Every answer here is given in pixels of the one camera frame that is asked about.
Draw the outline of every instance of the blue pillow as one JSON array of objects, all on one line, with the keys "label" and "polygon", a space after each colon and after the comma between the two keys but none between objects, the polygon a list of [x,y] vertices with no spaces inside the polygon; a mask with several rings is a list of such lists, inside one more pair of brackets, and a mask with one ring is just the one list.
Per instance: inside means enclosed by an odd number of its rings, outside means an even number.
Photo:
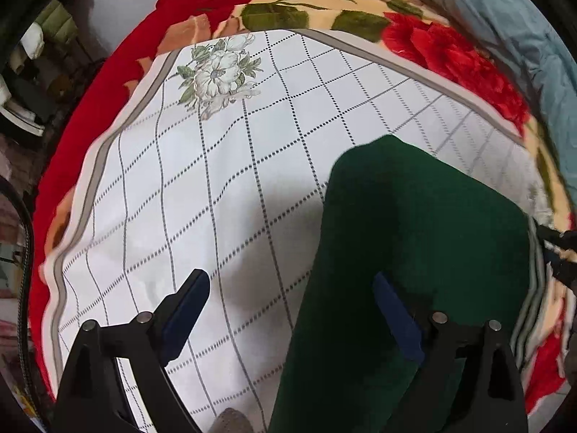
[{"label": "blue pillow", "polygon": [[577,204],[577,65],[530,0],[433,0],[503,64],[540,115]]}]

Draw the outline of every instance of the red rose print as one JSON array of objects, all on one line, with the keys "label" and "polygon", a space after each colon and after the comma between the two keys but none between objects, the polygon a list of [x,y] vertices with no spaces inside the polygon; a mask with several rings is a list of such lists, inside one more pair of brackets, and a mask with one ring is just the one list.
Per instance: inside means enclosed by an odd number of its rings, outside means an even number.
[{"label": "red rose print", "polygon": [[529,109],[523,97],[489,60],[452,27],[386,12],[382,39],[394,53],[460,84],[491,104],[523,135]]}]

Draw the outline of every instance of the white flower print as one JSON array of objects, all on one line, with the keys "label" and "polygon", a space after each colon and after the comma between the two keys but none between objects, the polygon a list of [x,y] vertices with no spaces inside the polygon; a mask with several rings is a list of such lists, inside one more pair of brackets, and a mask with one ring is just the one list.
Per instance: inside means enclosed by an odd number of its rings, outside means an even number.
[{"label": "white flower print", "polygon": [[179,104],[198,108],[200,120],[205,121],[229,104],[260,94],[256,83],[246,80],[262,71],[261,59],[251,59],[245,50],[254,40],[253,34],[237,34],[193,48],[191,62],[177,67],[173,75],[182,77],[180,88],[186,87]]},{"label": "white flower print", "polygon": [[201,100],[208,100],[218,94],[230,93],[237,87],[235,80],[239,72],[237,53],[225,51],[213,53],[194,78],[196,95]]},{"label": "white flower print", "polygon": [[255,40],[254,34],[237,34],[230,36],[226,41],[226,49],[230,52],[240,52],[247,45],[252,44]]}]

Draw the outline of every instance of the grid pattern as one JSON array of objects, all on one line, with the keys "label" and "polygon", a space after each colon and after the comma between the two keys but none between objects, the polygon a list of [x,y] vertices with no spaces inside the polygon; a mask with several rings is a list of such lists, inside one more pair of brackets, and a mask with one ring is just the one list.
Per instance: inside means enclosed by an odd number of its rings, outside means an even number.
[{"label": "grid pattern", "polygon": [[[64,358],[83,320],[124,323],[154,310],[192,269],[209,273],[207,305],[167,367],[203,430],[227,407],[266,430],[344,151],[393,134],[527,212],[543,197],[529,154],[450,97],[298,34],[255,35],[261,93],[201,123],[167,77],[114,141],[63,266]],[[189,62],[183,50],[175,65]],[[128,363],[121,373],[139,427],[154,431]]]}]

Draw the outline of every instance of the blue finger pad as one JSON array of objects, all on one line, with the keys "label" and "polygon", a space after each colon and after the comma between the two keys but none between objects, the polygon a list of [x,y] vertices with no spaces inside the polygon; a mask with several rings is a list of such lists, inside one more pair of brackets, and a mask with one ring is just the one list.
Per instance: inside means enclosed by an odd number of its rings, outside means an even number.
[{"label": "blue finger pad", "polygon": [[374,276],[373,294],[403,357],[422,364],[425,360],[425,353],[420,347],[422,332],[381,272]]}]

